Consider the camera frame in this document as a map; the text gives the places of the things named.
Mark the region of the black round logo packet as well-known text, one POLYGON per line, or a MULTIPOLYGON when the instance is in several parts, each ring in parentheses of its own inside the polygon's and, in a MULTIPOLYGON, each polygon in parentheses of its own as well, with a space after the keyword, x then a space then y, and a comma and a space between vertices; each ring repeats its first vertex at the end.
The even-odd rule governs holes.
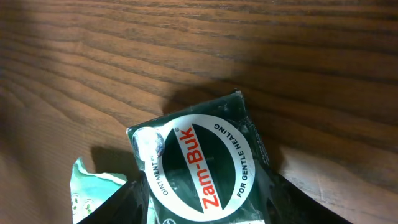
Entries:
POLYGON ((127 129, 148 223, 270 223, 268 158, 240 91, 127 129))

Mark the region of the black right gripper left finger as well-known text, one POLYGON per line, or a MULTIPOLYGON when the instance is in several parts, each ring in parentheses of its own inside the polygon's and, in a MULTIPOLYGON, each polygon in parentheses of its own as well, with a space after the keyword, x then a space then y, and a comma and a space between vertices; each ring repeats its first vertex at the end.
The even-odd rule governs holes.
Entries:
POLYGON ((78 224, 146 224, 149 184, 143 171, 139 179, 127 181, 105 203, 78 224))

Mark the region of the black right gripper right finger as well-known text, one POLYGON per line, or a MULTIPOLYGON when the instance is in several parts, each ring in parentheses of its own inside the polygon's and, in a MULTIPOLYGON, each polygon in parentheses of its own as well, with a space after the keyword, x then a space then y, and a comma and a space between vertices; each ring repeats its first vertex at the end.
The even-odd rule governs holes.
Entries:
POLYGON ((266 169, 264 222, 268 224, 351 224, 324 207, 281 175, 266 169))

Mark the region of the light green candy packet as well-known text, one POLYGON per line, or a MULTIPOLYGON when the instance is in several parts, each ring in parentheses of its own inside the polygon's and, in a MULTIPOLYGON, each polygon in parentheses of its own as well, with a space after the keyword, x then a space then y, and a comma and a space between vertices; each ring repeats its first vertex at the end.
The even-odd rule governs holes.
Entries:
MULTIPOLYGON (((130 180, 123 174, 90 173, 86 170, 83 159, 78 158, 73 164, 70 179, 73 223, 78 224, 93 213, 127 181, 130 180)), ((152 198, 149 196, 146 224, 158 222, 152 198)))

